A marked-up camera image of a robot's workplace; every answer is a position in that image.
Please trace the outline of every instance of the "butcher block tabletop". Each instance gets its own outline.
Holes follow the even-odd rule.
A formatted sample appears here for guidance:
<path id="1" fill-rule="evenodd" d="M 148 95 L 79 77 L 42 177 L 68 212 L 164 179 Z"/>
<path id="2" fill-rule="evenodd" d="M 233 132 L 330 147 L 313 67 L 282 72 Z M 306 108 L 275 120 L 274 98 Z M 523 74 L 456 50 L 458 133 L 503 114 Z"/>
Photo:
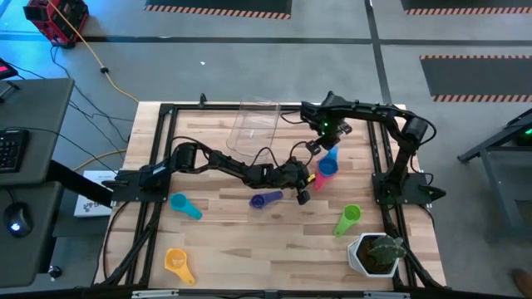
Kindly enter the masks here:
<path id="1" fill-rule="evenodd" d="M 160 104 L 139 104 L 123 169 L 137 170 L 148 164 Z M 180 111 L 175 135 L 193 137 L 214 150 L 229 154 L 226 140 L 237 113 L 238 111 L 230 110 Z M 286 118 L 297 121 L 298 114 L 286 115 Z M 167 117 L 161 145 L 165 144 L 169 122 L 170 117 Z M 295 190 L 285 189 L 283 199 L 263 209 L 255 209 L 249 206 L 251 197 L 273 189 L 250 189 L 241 180 L 216 170 L 202 174 L 173 174 L 170 193 L 185 194 L 202 211 L 203 217 L 201 220 L 194 220 L 184 213 L 172 210 L 168 201 L 163 204 L 149 287 L 392 290 L 391 279 L 366 278 L 352 270 L 347 263 L 347 245 L 361 233 L 381 233 L 384 228 L 380 209 L 373 202 L 373 163 L 367 122 L 346 122 L 351 125 L 352 133 L 342 136 L 342 141 L 338 144 L 338 173 L 319 192 L 309 185 L 307 190 L 311 199 L 304 205 L 298 204 Z M 378 128 L 376 125 L 379 139 L 381 134 Z M 316 133 L 308 125 L 291 125 L 279 119 L 271 148 L 281 164 L 297 142 L 316 138 Z M 185 141 L 188 140 L 176 140 L 173 147 Z M 393 139 L 390 141 L 395 155 L 398 151 L 397 143 Z M 164 146 L 160 149 L 158 161 L 162 159 Z M 326 151 L 322 150 L 321 154 L 314 157 L 308 166 L 311 172 L 315 171 L 316 161 L 324 153 Z M 303 161 L 307 161 L 309 157 L 303 145 L 297 147 L 294 155 Z M 203 155 L 197 156 L 196 165 L 202 165 L 205 162 Z M 414 159 L 414 165 L 417 166 L 417 160 Z M 340 219 L 342 208 L 352 203 L 362 208 L 362 219 L 349 228 L 343 237 L 336 238 L 333 236 L 333 229 Z M 435 280 L 445 285 L 430 217 L 415 205 L 403 207 L 412 251 Z M 139 203 L 130 203 L 114 223 L 106 250 L 108 273 L 118 266 L 131 247 L 139 209 Z M 144 265 L 145 248 L 146 245 L 139 254 L 136 280 Z M 189 269 L 196 280 L 193 286 L 186 285 L 173 272 L 165 270 L 165 254 L 169 248 L 181 248 L 186 252 Z M 404 263 L 400 264 L 399 271 L 406 283 Z M 100 258 L 95 282 L 102 280 Z"/>

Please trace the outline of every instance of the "floor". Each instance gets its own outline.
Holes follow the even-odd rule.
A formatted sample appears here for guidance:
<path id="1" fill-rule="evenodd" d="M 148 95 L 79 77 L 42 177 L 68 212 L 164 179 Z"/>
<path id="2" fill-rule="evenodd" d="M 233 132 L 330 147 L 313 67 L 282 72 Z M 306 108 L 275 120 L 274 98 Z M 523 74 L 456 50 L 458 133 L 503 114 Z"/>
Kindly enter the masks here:
<path id="1" fill-rule="evenodd" d="M 50 44 L 24 19 L 21 6 L 27 1 L 4 1 L 10 3 L 0 18 L 2 59 L 45 77 L 64 77 L 52 64 Z M 456 156 L 530 105 L 435 103 L 419 56 L 530 55 L 532 31 L 525 28 L 532 26 L 531 15 L 407 16 L 399 0 L 293 0 L 292 19 L 266 20 L 145 12 L 144 0 L 88 3 L 91 19 L 83 34 L 115 82 L 141 100 L 198 100 L 203 92 L 211 101 L 321 101 L 332 90 L 350 100 L 406 104 L 434 122 L 438 136 L 423 146 L 419 159 L 436 176 L 434 185 L 447 191 L 433 213 L 448 285 L 519 295 L 508 273 L 513 267 L 532 271 L 532 243 L 487 241 L 500 225 L 494 197 L 480 161 L 463 165 Z M 60 50 L 57 60 L 100 109 L 134 117 L 135 103 L 109 86 L 83 45 Z M 93 111 L 76 92 L 72 99 Z M 96 123 L 119 148 L 126 147 L 106 120 Z M 116 124 L 129 134 L 130 122 Z M 67 112 L 62 133 L 94 154 L 114 150 L 75 110 Z M 60 140 L 54 158 L 75 167 L 88 157 Z M 105 161 L 121 166 L 118 156 Z M 53 262 L 63 267 L 62 277 L 38 277 L 30 287 L 0 293 L 88 286 L 101 239 L 60 239 Z"/>

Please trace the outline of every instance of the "computer mouse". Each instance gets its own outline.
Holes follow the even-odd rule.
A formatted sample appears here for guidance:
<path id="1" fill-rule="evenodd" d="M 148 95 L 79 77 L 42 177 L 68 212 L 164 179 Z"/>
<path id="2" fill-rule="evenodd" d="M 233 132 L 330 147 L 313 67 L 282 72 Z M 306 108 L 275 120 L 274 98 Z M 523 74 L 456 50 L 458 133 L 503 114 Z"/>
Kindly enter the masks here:
<path id="1" fill-rule="evenodd" d="M 12 203 L 3 211 L 3 223 L 15 238 L 26 237 L 33 228 L 29 207 L 25 203 Z"/>

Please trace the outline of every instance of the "keyboard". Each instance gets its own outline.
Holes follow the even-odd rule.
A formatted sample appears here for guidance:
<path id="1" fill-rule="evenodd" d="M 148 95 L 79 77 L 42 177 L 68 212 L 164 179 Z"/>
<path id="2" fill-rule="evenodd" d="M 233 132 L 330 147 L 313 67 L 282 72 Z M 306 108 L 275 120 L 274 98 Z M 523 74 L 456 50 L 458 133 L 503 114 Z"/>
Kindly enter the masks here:
<path id="1" fill-rule="evenodd" d="M 0 174 L 18 172 L 28 135 L 27 130 L 0 131 Z"/>

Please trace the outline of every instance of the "green cup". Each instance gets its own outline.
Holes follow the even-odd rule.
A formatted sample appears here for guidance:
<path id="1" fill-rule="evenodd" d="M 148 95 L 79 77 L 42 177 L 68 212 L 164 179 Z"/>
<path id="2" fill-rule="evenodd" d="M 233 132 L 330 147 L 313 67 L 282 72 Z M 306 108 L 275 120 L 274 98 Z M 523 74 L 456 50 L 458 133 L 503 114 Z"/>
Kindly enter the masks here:
<path id="1" fill-rule="evenodd" d="M 334 236 L 340 237 L 346 233 L 347 229 L 360 221 L 362 210 L 358 204 L 349 204 L 343 207 L 342 217 L 340 222 L 334 228 Z"/>

